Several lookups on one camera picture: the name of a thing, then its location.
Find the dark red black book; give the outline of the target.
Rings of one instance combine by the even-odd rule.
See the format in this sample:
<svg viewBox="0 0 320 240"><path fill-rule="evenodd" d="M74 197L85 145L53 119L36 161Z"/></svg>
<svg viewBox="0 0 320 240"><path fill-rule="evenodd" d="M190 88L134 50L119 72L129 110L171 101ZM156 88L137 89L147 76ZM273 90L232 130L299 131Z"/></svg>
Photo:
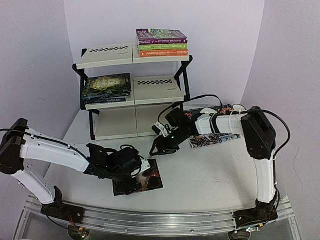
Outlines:
<svg viewBox="0 0 320 240"><path fill-rule="evenodd" d="M135 178L113 181L113 195L128 196L163 188L163 183L156 159L149 159L150 168Z"/></svg>

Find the floral Little Women book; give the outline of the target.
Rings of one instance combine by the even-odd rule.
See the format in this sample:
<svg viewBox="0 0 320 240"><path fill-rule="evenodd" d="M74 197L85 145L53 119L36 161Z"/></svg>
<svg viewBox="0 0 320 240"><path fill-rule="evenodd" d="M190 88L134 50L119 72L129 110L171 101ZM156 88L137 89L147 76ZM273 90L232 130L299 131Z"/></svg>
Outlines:
<svg viewBox="0 0 320 240"><path fill-rule="evenodd" d="M104 103L121 103L121 102L126 102L125 97L112 97L112 98L95 98L95 99L87 99L84 100L83 102L88 105L88 104L104 104Z"/></svg>

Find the black Moon and Sixpence book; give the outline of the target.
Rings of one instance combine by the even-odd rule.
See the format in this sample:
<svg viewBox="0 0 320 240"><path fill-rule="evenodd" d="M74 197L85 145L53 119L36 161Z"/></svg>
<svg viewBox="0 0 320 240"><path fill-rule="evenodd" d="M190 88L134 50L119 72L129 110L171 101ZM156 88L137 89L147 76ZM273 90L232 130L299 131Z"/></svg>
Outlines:
<svg viewBox="0 0 320 240"><path fill-rule="evenodd" d="M126 90L123 92L124 96L130 96L131 95L132 90Z"/></svg>

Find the green Alice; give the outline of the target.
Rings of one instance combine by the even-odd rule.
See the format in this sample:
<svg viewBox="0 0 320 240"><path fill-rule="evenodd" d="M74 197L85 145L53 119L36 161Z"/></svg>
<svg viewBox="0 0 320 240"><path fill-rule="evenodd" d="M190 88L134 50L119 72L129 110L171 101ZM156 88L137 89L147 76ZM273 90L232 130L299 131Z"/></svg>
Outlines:
<svg viewBox="0 0 320 240"><path fill-rule="evenodd" d="M131 91L130 73L113 74L88 78L82 91L82 97L93 98L96 96L129 93Z"/></svg>

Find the orange 78-Storey Treehouse book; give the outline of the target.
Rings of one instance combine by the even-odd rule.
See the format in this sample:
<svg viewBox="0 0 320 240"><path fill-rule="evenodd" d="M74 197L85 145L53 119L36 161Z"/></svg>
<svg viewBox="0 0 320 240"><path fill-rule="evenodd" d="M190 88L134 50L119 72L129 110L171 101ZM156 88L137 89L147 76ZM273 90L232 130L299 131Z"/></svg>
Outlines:
<svg viewBox="0 0 320 240"><path fill-rule="evenodd" d="M167 57L167 56L187 56L189 51L187 49L167 49L167 50L148 50L140 51L139 56L145 57Z"/></svg>

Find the green 65-Storey Treehouse book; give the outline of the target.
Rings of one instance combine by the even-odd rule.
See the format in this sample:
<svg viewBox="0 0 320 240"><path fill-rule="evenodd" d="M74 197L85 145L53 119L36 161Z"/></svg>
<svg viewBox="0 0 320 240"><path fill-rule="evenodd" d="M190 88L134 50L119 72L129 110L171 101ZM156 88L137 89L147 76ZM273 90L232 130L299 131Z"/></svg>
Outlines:
<svg viewBox="0 0 320 240"><path fill-rule="evenodd" d="M149 44L139 45L140 51L155 51L155 50L187 50L188 44Z"/></svg>

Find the purple 117-Storey Treehouse book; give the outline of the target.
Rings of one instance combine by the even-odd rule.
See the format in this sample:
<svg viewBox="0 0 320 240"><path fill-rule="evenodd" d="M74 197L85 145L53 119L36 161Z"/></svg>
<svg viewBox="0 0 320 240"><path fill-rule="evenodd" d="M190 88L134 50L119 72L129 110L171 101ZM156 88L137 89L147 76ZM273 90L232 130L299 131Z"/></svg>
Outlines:
<svg viewBox="0 0 320 240"><path fill-rule="evenodd" d="M188 37L179 30L170 29L136 29L139 45L187 44Z"/></svg>

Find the dark blue Nineteen Eighty-Four book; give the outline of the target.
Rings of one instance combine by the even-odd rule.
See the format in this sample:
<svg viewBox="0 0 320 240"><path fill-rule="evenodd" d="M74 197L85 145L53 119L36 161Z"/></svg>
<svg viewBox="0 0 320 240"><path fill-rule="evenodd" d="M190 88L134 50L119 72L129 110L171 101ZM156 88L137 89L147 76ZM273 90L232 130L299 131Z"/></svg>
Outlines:
<svg viewBox="0 0 320 240"><path fill-rule="evenodd" d="M83 99L95 100L95 99L108 99L108 98L119 98L119 97L127 97L127 96L124 96L124 93L116 93L116 94L107 94L107 95L86 96L86 97L83 97Z"/></svg>

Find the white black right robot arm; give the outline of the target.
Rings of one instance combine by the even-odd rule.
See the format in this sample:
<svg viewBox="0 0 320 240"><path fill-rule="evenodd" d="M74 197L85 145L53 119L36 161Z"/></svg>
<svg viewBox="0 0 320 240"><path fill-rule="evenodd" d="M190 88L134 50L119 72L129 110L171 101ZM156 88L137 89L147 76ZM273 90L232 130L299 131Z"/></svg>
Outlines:
<svg viewBox="0 0 320 240"><path fill-rule="evenodd" d="M277 133L268 115L278 119L287 129L288 125L275 113L253 106L249 110L232 110L226 113L205 108L199 113L186 115L175 108L166 115L169 123L165 126L157 121L152 130L158 135L153 141L150 156L176 153L180 144L189 137L207 134L235 134L244 137L246 149L254 161L257 176L257 199L255 207L238 210L233 217L238 227L266 223L278 217L280 192L277 188L276 157L291 139L276 147Z"/></svg>

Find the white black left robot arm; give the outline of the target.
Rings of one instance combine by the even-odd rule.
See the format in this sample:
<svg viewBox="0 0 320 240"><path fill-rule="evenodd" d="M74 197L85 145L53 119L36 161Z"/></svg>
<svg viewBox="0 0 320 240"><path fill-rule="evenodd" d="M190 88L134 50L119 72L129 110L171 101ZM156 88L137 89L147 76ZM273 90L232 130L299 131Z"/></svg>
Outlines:
<svg viewBox="0 0 320 240"><path fill-rule="evenodd" d="M100 145L76 144L43 135L29 128L28 121L18 119L11 128L3 128L0 143L0 171L12 176L32 192L42 204L41 213L48 218L79 223L84 209L64 203L63 193L50 185L32 167L41 161L67 167L98 179L122 181L143 170L143 159L132 146L120 150Z"/></svg>

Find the patterned fabric placemat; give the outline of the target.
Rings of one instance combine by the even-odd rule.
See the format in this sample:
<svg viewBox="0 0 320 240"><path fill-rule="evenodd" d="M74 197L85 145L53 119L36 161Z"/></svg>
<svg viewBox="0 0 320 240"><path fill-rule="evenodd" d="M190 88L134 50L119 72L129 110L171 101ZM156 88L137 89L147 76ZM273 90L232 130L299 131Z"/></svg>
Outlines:
<svg viewBox="0 0 320 240"><path fill-rule="evenodd" d="M184 110L184 113L189 118L193 117L194 115L200 113L204 108L212 109L215 112L220 110L219 106L205 106L200 108L194 108L191 106L187 106ZM229 141L234 141L243 138L242 135L239 134L201 134L201 135L192 135L188 138L188 143L192 149L196 148L204 148L208 146L218 145L222 143L226 143Z"/></svg>

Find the beige three-tier shelf rack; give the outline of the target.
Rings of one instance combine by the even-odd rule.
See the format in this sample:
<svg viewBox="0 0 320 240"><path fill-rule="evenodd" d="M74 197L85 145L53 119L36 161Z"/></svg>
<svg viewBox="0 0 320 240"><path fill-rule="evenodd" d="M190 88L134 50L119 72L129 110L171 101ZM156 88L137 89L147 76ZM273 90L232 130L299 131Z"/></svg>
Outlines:
<svg viewBox="0 0 320 240"><path fill-rule="evenodd" d="M157 121L159 113L174 102L190 98L187 67L193 61L191 55L140 57L138 49L134 43L85 48L82 50L80 61L73 64L73 70L80 76L80 92L83 93L89 80L86 69L132 64L181 63L175 75L129 75L131 92L125 97L125 101L87 104L81 99L81 110L89 114L91 140L152 136L152 125Z"/></svg>

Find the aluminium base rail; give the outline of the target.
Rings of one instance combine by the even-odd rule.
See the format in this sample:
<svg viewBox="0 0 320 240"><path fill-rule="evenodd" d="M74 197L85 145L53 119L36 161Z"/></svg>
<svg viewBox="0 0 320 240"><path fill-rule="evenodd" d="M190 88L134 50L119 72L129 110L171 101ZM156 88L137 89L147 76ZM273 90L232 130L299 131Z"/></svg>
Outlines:
<svg viewBox="0 0 320 240"><path fill-rule="evenodd" d="M80 203L67 204L83 208L80 216L80 226L102 232L131 236L150 237L190 237L210 236L214 234L240 231L246 226L237 226L234 210L189 212L189 213L159 213L128 211L95 207ZM270 220L254 237L261 239L267 233L269 240L300 240L296 216L288 197L284 197L277 209L278 218Z"/></svg>

